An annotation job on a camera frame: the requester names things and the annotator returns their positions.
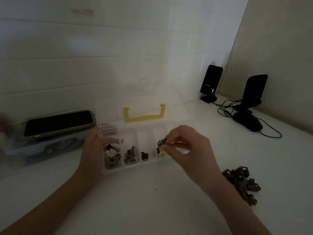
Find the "speaker base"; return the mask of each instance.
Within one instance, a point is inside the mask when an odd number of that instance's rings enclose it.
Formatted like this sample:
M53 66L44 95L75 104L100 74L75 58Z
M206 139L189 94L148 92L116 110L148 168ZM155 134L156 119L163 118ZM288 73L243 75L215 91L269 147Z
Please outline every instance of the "speaker base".
M215 102L217 100L217 97L214 95L207 95L207 96L201 97L200 100L202 100L206 103L212 103L212 102Z

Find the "person's right hand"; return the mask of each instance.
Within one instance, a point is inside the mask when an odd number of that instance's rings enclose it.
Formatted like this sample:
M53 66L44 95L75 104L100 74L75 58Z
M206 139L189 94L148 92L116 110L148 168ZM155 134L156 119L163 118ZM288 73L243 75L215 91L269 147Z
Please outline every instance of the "person's right hand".
M176 148L189 150L182 154ZM222 178L210 140L194 128L181 125L170 131L161 149L166 151L203 190L211 189Z

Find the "tabletop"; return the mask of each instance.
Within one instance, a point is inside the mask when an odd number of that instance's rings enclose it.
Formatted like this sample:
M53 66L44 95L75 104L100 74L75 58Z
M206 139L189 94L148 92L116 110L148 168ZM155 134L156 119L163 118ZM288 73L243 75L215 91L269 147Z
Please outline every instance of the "tabletop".
M218 95L218 103L226 98ZM253 212L273 234L311 234L313 136L252 109L283 137L251 132L200 99L184 103L221 170L249 168L261 186ZM264 125L264 134L277 133ZM67 181L81 150L0 180L0 231ZM171 158L103 176L56 234L231 234L213 202Z

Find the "black speaker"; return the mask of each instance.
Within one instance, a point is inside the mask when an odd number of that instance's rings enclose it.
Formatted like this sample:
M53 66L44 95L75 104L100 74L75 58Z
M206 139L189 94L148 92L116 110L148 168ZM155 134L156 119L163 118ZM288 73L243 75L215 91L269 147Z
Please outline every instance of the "black speaker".
M221 80L222 74L223 68L209 65L200 90L202 94L205 94L207 96L200 98L201 100L206 103L211 103L217 100L215 92L219 81Z

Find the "black computer mouse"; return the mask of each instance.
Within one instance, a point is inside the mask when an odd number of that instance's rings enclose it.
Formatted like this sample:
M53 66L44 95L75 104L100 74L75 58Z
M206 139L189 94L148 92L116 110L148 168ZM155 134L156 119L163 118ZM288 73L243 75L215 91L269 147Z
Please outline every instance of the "black computer mouse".
M263 125L252 114L237 112L233 115L233 120L236 121L237 123L242 124L252 132L257 132L263 129Z

